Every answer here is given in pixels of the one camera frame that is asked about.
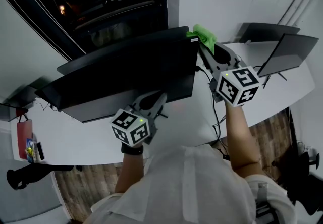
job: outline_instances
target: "watch strap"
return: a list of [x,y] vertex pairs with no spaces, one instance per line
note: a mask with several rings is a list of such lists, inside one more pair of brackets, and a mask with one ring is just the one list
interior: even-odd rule
[[143,154],[143,146],[141,145],[139,148],[133,148],[133,147],[128,146],[125,143],[122,143],[121,152],[123,154],[128,154],[128,155],[142,155]]

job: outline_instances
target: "green rag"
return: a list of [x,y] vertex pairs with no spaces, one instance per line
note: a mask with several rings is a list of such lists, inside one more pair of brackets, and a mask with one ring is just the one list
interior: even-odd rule
[[187,32],[187,37],[198,36],[201,42],[212,52],[214,55],[214,44],[217,42],[217,37],[213,33],[203,28],[201,25],[196,24],[193,27],[193,32]]

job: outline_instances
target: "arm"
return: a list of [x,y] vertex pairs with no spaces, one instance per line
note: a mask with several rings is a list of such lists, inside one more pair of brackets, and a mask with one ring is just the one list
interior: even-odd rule
[[129,187],[140,181],[143,177],[143,156],[128,155],[123,156],[123,165],[119,175],[115,193],[125,193]]
[[253,139],[243,110],[226,103],[228,149],[231,167],[241,177],[265,175],[259,163],[260,151]]

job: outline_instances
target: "monitor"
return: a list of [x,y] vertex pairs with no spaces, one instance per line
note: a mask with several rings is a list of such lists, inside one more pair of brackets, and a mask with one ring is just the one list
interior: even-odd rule
[[259,77],[299,67],[315,47],[318,38],[284,34],[258,72]]
[[153,47],[158,43],[165,44],[178,41],[185,38],[188,31],[189,28],[183,26],[123,40],[63,64],[57,68],[57,71],[66,75],[85,66],[104,60],[104,58],[110,58],[115,53],[121,53],[123,50],[134,49],[135,47],[141,47],[143,45],[151,45]]
[[83,123],[113,116],[154,90],[166,92],[167,102],[190,97],[198,39],[186,38],[186,33],[171,39],[102,56],[35,93]]
[[268,24],[243,23],[237,36],[241,36],[239,43],[279,41],[284,34],[297,34],[299,28]]

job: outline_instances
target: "floor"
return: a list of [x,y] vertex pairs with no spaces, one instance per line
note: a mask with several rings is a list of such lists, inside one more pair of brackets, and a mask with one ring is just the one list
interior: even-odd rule
[[[291,147],[288,117],[284,111],[250,127],[252,136],[260,147],[261,164],[265,173],[279,181],[281,173],[273,161],[278,161]],[[220,143],[215,148],[225,152]],[[84,222],[91,214],[91,206],[113,193],[121,170],[120,164],[84,166],[79,172],[55,172],[57,183],[72,219]]]

